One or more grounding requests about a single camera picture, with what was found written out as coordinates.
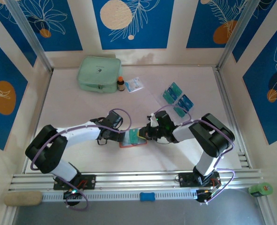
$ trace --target small box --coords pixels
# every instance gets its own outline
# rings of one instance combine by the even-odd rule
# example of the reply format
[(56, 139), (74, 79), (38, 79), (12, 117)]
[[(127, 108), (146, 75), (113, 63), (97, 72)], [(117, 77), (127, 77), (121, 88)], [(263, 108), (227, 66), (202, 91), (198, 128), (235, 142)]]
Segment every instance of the small box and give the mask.
[(81, 63), (77, 79), (83, 90), (114, 93), (121, 75), (119, 59), (88, 56)]

